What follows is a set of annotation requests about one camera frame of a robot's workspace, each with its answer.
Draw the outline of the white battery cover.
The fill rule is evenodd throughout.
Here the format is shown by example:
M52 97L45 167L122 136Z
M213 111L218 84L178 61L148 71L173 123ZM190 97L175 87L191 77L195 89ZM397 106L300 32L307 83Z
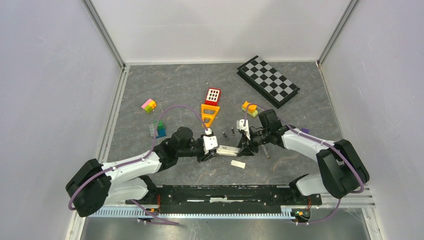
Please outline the white battery cover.
M232 160L230 164L234 167L241 168L241 169L245 169L245 167L246 167L245 162L241 162L241 161L237 161L237 160Z

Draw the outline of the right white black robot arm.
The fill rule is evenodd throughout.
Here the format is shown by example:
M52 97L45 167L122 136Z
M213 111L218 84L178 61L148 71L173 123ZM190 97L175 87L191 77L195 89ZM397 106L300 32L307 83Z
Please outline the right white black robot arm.
M261 127L253 128L246 118L237 121L241 133L238 156L252 156L260 146L273 144L295 151L315 161L317 174L302 175L289 185L289 199L302 204L310 195L330 194L342 199L348 194L359 194L365 189L370 175L350 141L331 141L312 136L290 124L282 123L273 109L259 115Z

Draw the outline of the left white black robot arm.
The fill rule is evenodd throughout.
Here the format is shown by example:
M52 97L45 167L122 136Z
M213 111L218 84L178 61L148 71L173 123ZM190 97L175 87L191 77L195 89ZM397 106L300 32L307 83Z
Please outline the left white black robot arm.
M80 217L88 217L104 204L126 200L153 203L157 190L146 183L147 175L167 170L179 158L196 157L199 162L214 155L220 147L217 137L207 129L198 139L188 127L180 127L169 138L145 153L115 162L86 161L66 184L68 208Z

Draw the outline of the orange green toy block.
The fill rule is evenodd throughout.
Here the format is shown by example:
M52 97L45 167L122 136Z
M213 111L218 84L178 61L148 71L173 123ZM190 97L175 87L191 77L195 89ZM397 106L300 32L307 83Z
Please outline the orange green toy block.
M244 104L241 106L241 109L245 112L247 112L248 115L255 118L258 115L257 105L251 104L248 101L245 101Z

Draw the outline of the green blue grey blocks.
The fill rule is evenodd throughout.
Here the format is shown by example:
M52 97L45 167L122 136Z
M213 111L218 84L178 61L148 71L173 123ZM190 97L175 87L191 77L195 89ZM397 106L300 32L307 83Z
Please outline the green blue grey blocks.
M156 135L154 135L154 133L155 133L154 127L156 125L157 125ZM154 123L151 123L148 126L149 126L150 136L152 138L155 137L156 139L158 139L158 138L165 137L167 135L165 126L164 126L164 124L161 120L158 123L155 121Z

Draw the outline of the red white window block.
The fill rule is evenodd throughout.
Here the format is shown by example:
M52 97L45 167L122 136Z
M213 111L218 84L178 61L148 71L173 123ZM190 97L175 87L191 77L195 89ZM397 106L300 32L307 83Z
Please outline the red white window block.
M210 87L207 91L204 103L210 106L218 106L220 97L221 97L221 89Z

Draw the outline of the pink yellow green blocks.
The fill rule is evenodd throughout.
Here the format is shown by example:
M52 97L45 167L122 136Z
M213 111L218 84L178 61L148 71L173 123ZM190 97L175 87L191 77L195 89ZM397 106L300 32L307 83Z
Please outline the pink yellow green blocks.
M157 107L157 103L149 98L142 106L141 108L146 111L147 113L151 113L155 108Z

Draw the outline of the black grey checkerboard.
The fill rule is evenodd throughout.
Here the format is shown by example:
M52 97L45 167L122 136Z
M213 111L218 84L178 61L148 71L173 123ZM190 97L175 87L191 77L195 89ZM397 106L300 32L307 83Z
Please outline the black grey checkerboard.
M258 55L237 68L237 74L275 108L291 100L300 88Z

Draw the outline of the orange triangular plastic frame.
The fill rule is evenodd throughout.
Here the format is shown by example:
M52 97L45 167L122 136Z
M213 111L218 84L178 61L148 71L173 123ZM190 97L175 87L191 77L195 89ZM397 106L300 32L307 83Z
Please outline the orange triangular plastic frame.
M202 104L200 106L200 110L201 110L202 121L204 122L206 127L210 128L220 111L220 107L208 105L208 104Z

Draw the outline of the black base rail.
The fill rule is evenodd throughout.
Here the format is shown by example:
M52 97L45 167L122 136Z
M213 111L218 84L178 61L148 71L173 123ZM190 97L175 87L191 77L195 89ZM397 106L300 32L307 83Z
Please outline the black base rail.
M282 206L320 206L321 195L303 196L288 185L162 185L138 200L161 214L276 214Z

